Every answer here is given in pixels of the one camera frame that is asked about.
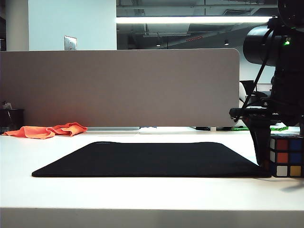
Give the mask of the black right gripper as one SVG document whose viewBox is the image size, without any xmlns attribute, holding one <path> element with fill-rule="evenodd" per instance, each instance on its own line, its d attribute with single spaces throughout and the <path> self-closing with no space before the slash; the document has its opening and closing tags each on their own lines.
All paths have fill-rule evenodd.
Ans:
<svg viewBox="0 0 304 228">
<path fill-rule="evenodd" d="M 270 122 L 281 121 L 295 126 L 304 115 L 304 72 L 276 70 L 269 97 L 259 100 L 260 108 L 231 108 L 230 117 L 242 119 L 253 139 L 256 161 L 260 167 L 269 167 Z"/>
</svg>

